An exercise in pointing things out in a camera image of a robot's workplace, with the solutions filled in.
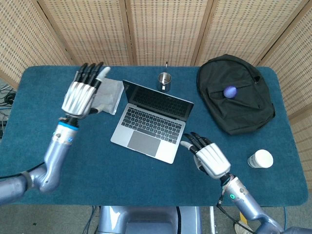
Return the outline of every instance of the robotic arm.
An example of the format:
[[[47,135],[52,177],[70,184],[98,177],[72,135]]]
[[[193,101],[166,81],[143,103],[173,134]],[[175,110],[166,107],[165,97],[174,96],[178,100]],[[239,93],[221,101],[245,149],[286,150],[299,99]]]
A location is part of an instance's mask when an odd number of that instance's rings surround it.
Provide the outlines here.
[[[0,205],[20,199],[31,188],[47,193],[58,187],[63,162],[78,131],[78,120],[101,111],[100,108],[91,108],[91,104],[110,71],[110,67],[105,67],[99,72],[102,65],[103,62],[90,66],[85,63],[77,71],[62,106],[66,117],[59,119],[44,156],[44,164],[22,172],[17,177],[0,181]]]
[[[217,207],[225,214],[225,210],[221,204],[223,196],[227,194],[235,206],[242,212],[248,220],[258,220],[261,225],[251,233],[257,234],[311,234],[312,230],[297,227],[284,229],[255,201],[246,187],[238,179],[238,177],[230,174],[230,163],[215,143],[211,143],[205,137],[199,136],[197,133],[184,134],[191,143],[181,141],[180,144],[186,147],[194,154],[194,160],[198,169],[207,173],[214,179],[220,179],[222,193],[217,203]]]

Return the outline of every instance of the teal table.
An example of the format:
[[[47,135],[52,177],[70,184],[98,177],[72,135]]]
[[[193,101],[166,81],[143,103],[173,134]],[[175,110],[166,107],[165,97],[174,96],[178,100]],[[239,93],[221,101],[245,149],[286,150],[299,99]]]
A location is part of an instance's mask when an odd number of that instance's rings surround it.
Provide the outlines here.
[[[77,66],[35,66],[21,79],[0,145],[0,175],[15,174],[43,161],[45,150],[64,116],[61,106]],[[275,106],[276,117],[262,129],[230,136],[216,125],[196,89],[198,67],[169,67],[169,94],[193,102],[185,132],[194,131],[218,144],[261,206],[299,205],[307,200],[307,184],[286,115],[276,74],[259,67]],[[156,87],[161,67],[112,67],[108,78]],[[115,116],[100,113],[79,122],[80,130],[66,158],[61,185],[50,194],[30,190],[17,203],[125,206],[215,205],[220,182],[197,170],[193,156],[179,147],[173,164],[155,160],[110,142],[127,103],[125,94]],[[268,169],[252,169],[247,158],[258,149],[274,157]]]

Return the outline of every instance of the white cup lid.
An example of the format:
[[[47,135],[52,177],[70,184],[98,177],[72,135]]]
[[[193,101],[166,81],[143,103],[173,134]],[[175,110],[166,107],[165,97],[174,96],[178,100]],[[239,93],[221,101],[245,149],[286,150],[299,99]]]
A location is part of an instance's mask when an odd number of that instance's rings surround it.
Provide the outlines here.
[[[263,168],[268,168],[273,165],[273,157],[269,151],[258,150],[255,152],[255,160],[259,166]]]

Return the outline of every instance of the laptop trackpad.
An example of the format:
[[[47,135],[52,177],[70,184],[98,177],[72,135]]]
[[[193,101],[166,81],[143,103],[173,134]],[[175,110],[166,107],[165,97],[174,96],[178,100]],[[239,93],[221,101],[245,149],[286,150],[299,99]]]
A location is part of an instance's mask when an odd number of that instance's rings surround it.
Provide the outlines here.
[[[155,157],[159,144],[159,139],[137,131],[133,131],[128,147]]]

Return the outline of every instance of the metal cup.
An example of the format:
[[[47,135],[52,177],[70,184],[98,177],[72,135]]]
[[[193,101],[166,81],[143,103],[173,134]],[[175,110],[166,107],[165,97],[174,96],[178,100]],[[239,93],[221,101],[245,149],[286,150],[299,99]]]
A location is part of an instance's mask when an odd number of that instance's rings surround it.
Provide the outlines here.
[[[158,76],[158,90],[161,92],[168,92],[171,86],[171,75],[167,72],[162,72]]]

